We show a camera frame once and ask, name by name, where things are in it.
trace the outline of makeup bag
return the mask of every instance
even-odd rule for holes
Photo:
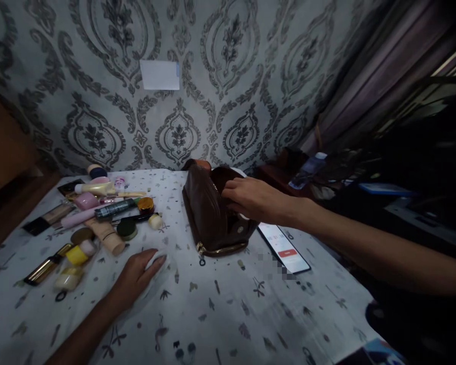
[[[227,181],[243,176],[224,166],[211,170],[199,160],[189,160],[183,170],[188,174],[182,196],[198,253],[218,257],[245,249],[259,222],[229,210],[231,200],[221,197]]]

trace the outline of compact powder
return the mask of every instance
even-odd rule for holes
[[[121,220],[117,226],[117,233],[124,241],[130,241],[137,235],[137,225],[134,220]]]
[[[95,234],[89,228],[81,228],[74,232],[71,236],[71,242],[74,245],[79,245],[81,242],[86,240],[92,240]]]

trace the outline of pink container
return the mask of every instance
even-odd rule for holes
[[[100,205],[100,202],[96,197],[91,194],[90,192],[82,193],[76,199],[74,200],[76,205],[78,206],[79,209],[81,210],[87,210],[91,208],[95,208],[98,205]]]
[[[89,182],[89,184],[104,184],[104,183],[109,183],[110,182],[110,179],[106,176],[100,176],[100,177],[96,177],[94,178],[93,180],[91,180]]]

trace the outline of printed tablecloth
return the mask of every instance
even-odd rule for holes
[[[53,285],[60,267],[38,287],[23,279],[69,242],[79,225],[47,229],[32,237],[16,228],[0,246],[0,364],[41,364],[107,292],[134,253],[166,249],[176,262],[152,300],[135,316],[118,321],[102,339],[93,364],[336,363],[378,337],[364,313],[369,292],[311,236],[281,227],[311,264],[296,277],[284,275],[259,232],[248,248],[223,258],[197,254],[182,187],[187,172],[164,169],[114,172],[129,191],[147,191],[163,213],[154,231],[138,234],[118,257],[101,248],[85,266],[79,286],[57,302]],[[65,177],[59,185],[85,176]],[[63,201],[52,189],[24,222]],[[130,210],[120,215],[135,215]]]

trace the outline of wooden cabinet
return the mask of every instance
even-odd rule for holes
[[[30,138],[0,104],[0,189],[32,167],[38,158]]]
[[[60,179],[39,158],[29,136],[0,103],[0,244]]]

